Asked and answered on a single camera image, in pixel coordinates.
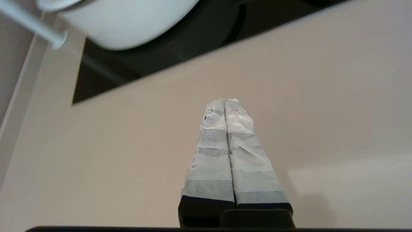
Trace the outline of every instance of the beige wall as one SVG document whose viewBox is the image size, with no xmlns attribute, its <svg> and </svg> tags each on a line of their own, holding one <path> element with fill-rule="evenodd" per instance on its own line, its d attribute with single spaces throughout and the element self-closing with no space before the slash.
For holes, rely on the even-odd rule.
<svg viewBox="0 0 412 232">
<path fill-rule="evenodd" d="M 238 98 L 298 227 L 412 227 L 412 2 L 355 0 L 71 106 L 84 36 L 46 51 L 0 230 L 178 226 L 204 107 Z"/>
<path fill-rule="evenodd" d="M 28 12 L 40 17 L 33 0 L 13 0 Z M 33 33 L 23 28 L 4 14 L 0 14 L 0 125 L 16 86 L 26 58 Z"/>
</svg>

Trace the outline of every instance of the metal rod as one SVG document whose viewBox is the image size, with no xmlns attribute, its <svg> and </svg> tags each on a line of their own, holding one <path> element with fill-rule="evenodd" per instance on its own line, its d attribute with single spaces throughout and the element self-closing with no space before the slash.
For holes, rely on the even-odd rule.
<svg viewBox="0 0 412 232">
<path fill-rule="evenodd" d="M 0 0 L 0 11 L 30 31 L 38 34 L 43 39 L 49 41 L 54 49 L 59 49 L 67 40 L 67 33 L 61 34 L 57 32 L 11 0 Z"/>
</svg>

